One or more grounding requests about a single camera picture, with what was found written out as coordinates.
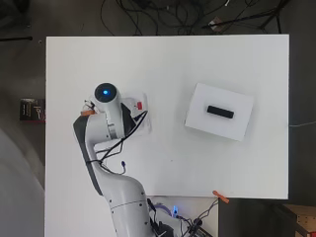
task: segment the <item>white box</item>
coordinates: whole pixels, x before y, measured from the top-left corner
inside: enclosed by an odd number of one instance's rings
[[[242,141],[253,105],[253,97],[197,83],[185,126]],[[210,114],[208,106],[233,112],[233,118]]]

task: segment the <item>white table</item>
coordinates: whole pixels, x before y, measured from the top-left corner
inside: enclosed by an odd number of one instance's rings
[[[46,53],[46,236],[114,234],[72,131],[104,82],[147,95],[152,132],[108,165],[148,195],[287,198],[288,36],[48,38]],[[243,142],[184,127],[197,82],[255,97]]]

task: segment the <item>dark floor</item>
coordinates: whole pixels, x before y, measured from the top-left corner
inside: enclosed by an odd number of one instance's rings
[[[169,0],[156,1],[163,6]],[[205,0],[205,12],[221,5],[223,0]],[[243,16],[270,10],[278,1],[262,0],[247,9]],[[45,37],[47,36],[109,36],[100,20],[102,0],[35,0],[31,3],[29,17],[31,27],[14,28],[0,32],[0,37],[32,35],[33,41],[0,42],[0,95],[5,112],[14,125],[35,148],[44,163],[44,125],[19,123],[19,100],[21,98],[44,98],[45,96]],[[213,17],[223,20],[234,19],[245,8],[244,0],[231,0],[228,7],[208,15],[194,28],[195,35],[213,35],[210,30],[200,26],[207,24]],[[315,55],[316,1],[292,0],[281,12],[282,31],[290,34],[289,68],[289,121],[291,124],[316,120],[316,66]],[[188,9],[189,21],[195,18],[195,10]],[[157,20],[155,11],[149,12]],[[119,8],[116,1],[107,0],[103,10],[107,26],[117,36],[133,36],[135,27],[129,17]],[[179,10],[179,16],[185,12]],[[162,14],[169,24],[177,24],[174,17]],[[252,20],[251,25],[259,25],[263,20]],[[153,22],[143,14],[139,16],[139,27],[144,36],[154,36]],[[269,34],[277,33],[276,21],[267,26]],[[169,29],[159,24],[159,35],[176,36],[178,29]],[[263,34],[257,29],[244,25],[231,26],[225,33]],[[291,128],[289,133],[289,200],[287,202],[316,205],[316,146],[314,145],[316,125]],[[270,211],[254,200],[234,199],[229,205],[219,208],[219,235],[222,236],[294,236]]]

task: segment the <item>orange clamp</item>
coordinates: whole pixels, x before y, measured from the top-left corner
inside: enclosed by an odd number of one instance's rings
[[[226,202],[227,204],[229,203],[229,199],[227,197],[224,197],[223,195],[220,195],[218,191],[213,191],[213,194],[220,198],[222,201]]]

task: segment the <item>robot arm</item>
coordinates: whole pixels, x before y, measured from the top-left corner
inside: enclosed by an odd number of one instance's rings
[[[126,137],[134,128],[115,86],[104,83],[95,91],[98,114],[81,116],[73,124],[92,183],[111,209],[118,237],[153,237],[144,188],[129,176],[102,169],[95,145]]]

